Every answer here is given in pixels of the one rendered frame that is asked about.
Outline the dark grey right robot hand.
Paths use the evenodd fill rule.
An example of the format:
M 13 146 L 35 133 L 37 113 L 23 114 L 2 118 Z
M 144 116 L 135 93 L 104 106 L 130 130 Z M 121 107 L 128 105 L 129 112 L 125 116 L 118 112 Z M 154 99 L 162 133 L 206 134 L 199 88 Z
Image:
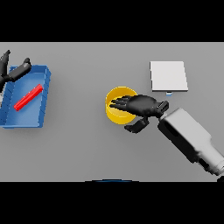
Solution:
M 134 96 L 125 95 L 121 98 L 116 98 L 111 101 L 109 106 L 135 116 L 140 116 L 141 119 L 135 124 L 124 126 L 127 131 L 137 134 L 150 123 L 150 117 L 154 116 L 157 119 L 162 117 L 165 111 L 169 108 L 169 102 L 159 102 L 148 95 L 138 94 Z

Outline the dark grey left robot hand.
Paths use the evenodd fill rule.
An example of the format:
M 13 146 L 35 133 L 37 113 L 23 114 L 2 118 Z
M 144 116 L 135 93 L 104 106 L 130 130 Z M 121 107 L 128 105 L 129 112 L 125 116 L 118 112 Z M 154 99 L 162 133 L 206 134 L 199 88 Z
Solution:
M 32 63 L 29 58 L 26 58 L 20 66 L 8 73 L 7 66 L 10 53 L 11 51 L 7 50 L 0 58 L 0 93 L 3 91 L 6 82 L 15 82 L 32 70 Z

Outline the red beaker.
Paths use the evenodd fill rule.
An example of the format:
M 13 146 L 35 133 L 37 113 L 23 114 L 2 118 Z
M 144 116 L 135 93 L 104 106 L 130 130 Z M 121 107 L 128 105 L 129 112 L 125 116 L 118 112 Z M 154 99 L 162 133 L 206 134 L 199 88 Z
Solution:
M 43 87 L 38 84 L 31 91 L 29 91 L 26 95 L 24 95 L 19 101 L 17 101 L 14 105 L 14 109 L 19 111 L 29 102 L 31 102 L 36 96 L 38 96 L 43 91 Z

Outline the yellow bowl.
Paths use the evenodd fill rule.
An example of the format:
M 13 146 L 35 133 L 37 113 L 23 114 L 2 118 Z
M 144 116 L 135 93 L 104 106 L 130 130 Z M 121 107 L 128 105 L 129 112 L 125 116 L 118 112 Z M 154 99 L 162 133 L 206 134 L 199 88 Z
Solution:
M 136 94 L 136 91 L 129 87 L 115 87 L 111 89 L 107 93 L 105 99 L 105 112 L 108 119 L 116 124 L 127 124 L 132 122 L 136 118 L 135 115 L 132 115 L 126 111 L 121 111 L 116 108 L 111 108 L 109 105 L 111 104 L 111 101 L 115 100 L 116 98 L 121 98 L 125 95 L 134 96 Z

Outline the pale square measuring scale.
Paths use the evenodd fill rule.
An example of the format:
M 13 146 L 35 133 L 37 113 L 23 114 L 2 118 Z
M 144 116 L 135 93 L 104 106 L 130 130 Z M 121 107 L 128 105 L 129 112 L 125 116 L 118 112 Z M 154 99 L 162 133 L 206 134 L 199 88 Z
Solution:
M 183 61 L 151 61 L 149 64 L 153 92 L 187 92 L 185 64 Z

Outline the blue plastic tray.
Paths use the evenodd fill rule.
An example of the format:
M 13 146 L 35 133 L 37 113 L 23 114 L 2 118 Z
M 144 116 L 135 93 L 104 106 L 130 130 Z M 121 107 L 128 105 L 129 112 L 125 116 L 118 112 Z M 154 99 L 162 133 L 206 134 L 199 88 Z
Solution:
M 0 128 L 42 128 L 50 80 L 47 65 L 33 65 L 22 78 L 7 82 L 0 106 Z

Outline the thin dark arc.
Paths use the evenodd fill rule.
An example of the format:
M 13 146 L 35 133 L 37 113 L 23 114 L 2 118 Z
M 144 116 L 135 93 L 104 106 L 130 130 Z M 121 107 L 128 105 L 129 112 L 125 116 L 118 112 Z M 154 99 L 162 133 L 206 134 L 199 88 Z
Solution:
M 93 179 L 93 180 L 85 180 L 85 182 L 105 182 L 105 183 L 116 183 L 116 182 L 124 182 L 124 183 L 129 183 L 129 182 L 139 182 L 139 180 L 131 180 L 131 179 Z

